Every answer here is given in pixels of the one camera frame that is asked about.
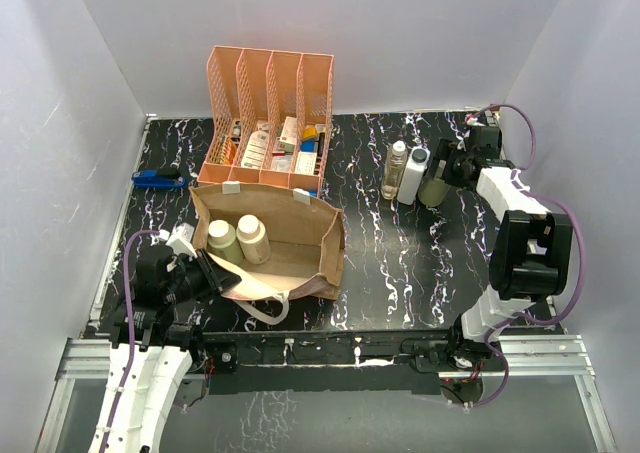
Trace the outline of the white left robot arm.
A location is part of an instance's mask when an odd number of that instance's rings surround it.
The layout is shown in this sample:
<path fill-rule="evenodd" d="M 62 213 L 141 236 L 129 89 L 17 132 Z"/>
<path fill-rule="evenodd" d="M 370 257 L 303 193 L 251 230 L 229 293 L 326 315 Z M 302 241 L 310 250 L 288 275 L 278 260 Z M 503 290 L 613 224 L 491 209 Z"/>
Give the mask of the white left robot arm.
<path fill-rule="evenodd" d="M 218 298 L 238 286 L 233 264 L 204 250 L 176 254 L 165 246 L 136 262 L 110 335 L 109 370 L 92 452 L 156 452 L 184 377 L 236 369 L 237 349 L 208 343 L 197 326 L 177 324 L 175 306 Z"/>

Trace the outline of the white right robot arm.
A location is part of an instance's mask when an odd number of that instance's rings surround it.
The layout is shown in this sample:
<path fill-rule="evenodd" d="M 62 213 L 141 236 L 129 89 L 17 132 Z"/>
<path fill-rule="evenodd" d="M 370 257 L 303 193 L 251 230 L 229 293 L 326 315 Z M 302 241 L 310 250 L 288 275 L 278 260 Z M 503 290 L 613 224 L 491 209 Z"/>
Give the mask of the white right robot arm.
<path fill-rule="evenodd" d="M 475 124 L 459 141 L 442 138 L 425 180 L 439 188 L 439 205 L 451 187 L 475 191 L 500 222 L 489 260 L 489 284 L 476 303 L 460 314 L 447 334 L 445 354 L 466 370 L 492 355 L 491 345 L 516 317 L 536 303 L 561 294 L 567 282 L 573 226 L 520 184 L 515 165 L 501 156 L 502 132 Z"/>

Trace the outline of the brown canvas tote bag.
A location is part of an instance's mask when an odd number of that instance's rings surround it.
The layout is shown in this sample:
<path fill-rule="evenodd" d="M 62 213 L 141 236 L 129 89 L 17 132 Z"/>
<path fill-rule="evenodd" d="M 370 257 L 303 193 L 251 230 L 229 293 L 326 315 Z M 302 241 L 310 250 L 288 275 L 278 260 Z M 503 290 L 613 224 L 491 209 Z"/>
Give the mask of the brown canvas tote bag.
<path fill-rule="evenodd" d="M 223 298 L 268 325 L 282 322 L 294 300 L 339 298 L 345 257 L 341 210 L 300 189 L 237 181 L 190 193 L 198 215 L 193 246 L 242 278 Z M 210 224 L 221 220 L 236 228 L 246 215 L 265 226 L 270 255 L 260 264 L 244 259 L 234 265 L 214 251 Z"/>

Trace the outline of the clear bottle amber liquid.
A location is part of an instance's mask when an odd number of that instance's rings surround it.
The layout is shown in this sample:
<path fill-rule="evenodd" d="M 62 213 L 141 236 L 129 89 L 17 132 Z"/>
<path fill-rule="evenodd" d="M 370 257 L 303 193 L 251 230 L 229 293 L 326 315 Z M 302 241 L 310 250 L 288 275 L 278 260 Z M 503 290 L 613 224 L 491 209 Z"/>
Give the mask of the clear bottle amber liquid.
<path fill-rule="evenodd" d="M 392 200 L 396 196 L 407 156 L 408 151 L 404 141 L 398 140 L 389 147 L 381 184 L 381 195 L 384 199 Z"/>

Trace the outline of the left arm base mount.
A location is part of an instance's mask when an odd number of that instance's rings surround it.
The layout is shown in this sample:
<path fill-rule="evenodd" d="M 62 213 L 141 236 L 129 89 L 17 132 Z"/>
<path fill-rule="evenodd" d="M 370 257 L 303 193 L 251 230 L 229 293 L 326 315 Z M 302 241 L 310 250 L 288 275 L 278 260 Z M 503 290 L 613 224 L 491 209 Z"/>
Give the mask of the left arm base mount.
<path fill-rule="evenodd" d="M 198 343 L 191 351 L 192 365 L 189 373 L 211 376 L 215 373 L 231 374 L 238 367 L 238 348 L 231 342 Z"/>

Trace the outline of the white bottle dark grey cap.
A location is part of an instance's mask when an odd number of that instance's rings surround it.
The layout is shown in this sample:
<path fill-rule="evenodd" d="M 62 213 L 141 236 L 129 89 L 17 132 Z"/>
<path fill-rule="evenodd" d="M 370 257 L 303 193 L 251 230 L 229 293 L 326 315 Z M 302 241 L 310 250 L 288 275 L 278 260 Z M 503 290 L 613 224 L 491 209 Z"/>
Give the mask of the white bottle dark grey cap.
<path fill-rule="evenodd" d="M 413 147 L 405 165 L 396 199 L 400 204 L 412 205 L 426 171 L 430 151 L 423 147 Z"/>

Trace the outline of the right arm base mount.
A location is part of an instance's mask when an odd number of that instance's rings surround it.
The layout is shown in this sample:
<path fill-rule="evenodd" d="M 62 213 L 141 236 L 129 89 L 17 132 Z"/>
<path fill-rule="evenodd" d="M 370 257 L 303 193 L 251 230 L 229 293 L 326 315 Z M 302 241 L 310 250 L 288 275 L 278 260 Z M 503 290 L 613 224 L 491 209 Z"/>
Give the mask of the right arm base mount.
<path fill-rule="evenodd" d="M 463 382 L 478 380 L 483 373 L 503 373 L 504 362 L 485 344 L 464 341 L 460 346 L 447 342 L 411 340 L 402 347 L 410 366 L 419 373 L 439 373 Z"/>

